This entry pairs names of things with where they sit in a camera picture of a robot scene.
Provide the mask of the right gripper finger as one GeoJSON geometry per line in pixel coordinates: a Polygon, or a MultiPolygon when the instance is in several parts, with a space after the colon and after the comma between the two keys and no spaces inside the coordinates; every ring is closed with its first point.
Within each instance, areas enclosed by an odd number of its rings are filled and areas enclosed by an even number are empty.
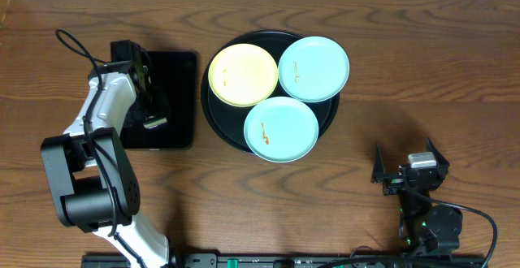
{"type": "Polygon", "coordinates": [[[371,173],[371,183],[382,183],[385,179],[384,161],[379,145],[375,146],[375,163],[371,173]]]}
{"type": "Polygon", "coordinates": [[[434,146],[433,142],[429,137],[426,138],[427,151],[431,152],[437,161],[439,167],[449,167],[449,161],[440,153],[440,151],[434,146]]]}

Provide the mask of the light blue plate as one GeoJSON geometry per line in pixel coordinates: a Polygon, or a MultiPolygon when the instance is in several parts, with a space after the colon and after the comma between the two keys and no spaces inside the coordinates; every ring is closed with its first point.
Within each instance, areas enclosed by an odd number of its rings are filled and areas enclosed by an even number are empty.
{"type": "Polygon", "coordinates": [[[279,63],[284,91],[302,102],[323,102],[337,95],[349,78],[349,57],[326,37],[304,37],[292,43],[279,63]]]}
{"type": "Polygon", "coordinates": [[[247,114],[243,133],[254,154],[269,162],[285,163],[314,148],[319,123],[305,103],[291,97],[271,97],[247,114]]]}

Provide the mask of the green yellow sponge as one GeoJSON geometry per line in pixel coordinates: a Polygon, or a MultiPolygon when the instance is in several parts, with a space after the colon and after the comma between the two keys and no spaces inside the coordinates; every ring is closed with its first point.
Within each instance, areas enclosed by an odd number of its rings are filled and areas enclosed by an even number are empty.
{"type": "Polygon", "coordinates": [[[144,128],[152,129],[167,123],[167,118],[150,119],[143,123],[144,128]]]}

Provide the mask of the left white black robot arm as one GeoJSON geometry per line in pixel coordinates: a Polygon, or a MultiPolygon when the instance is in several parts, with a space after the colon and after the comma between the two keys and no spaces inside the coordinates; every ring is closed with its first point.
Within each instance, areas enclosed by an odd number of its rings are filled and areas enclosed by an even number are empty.
{"type": "Polygon", "coordinates": [[[167,101],[152,72],[145,51],[113,53],[109,63],[94,66],[73,123],[41,144],[58,220],[108,241],[130,267],[173,264],[169,239],[140,210],[140,187],[122,142],[167,126],[167,101]]]}

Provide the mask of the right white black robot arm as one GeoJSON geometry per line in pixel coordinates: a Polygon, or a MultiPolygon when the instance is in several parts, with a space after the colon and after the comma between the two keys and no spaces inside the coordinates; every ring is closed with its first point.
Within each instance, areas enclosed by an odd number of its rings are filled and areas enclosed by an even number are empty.
{"type": "Polygon", "coordinates": [[[401,218],[399,237],[408,247],[409,257],[448,257],[460,247],[463,215],[459,208],[435,205],[430,192],[435,191],[449,172],[448,160],[427,140],[426,150],[412,153],[397,172],[384,168],[380,148],[375,151],[371,181],[383,186],[385,196],[399,197],[401,218]]]}

